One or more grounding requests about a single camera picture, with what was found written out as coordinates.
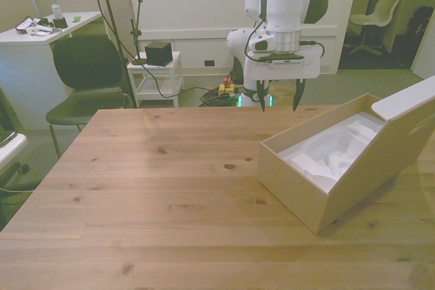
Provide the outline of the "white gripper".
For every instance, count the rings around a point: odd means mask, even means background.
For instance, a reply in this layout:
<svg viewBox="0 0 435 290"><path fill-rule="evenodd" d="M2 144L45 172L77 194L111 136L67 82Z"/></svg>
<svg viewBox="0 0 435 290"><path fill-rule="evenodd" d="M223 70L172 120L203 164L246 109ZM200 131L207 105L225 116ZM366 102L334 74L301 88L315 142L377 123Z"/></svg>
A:
<svg viewBox="0 0 435 290"><path fill-rule="evenodd" d="M296 92L292 102L295 111L305 91L305 79L314 79L320 74L320 48L301 48L295 55L303 59L274 60L272 62L257 62L245 59L244 79L257 80L256 90L262 111L269 104L268 81L280 79L297 79Z"/></svg>

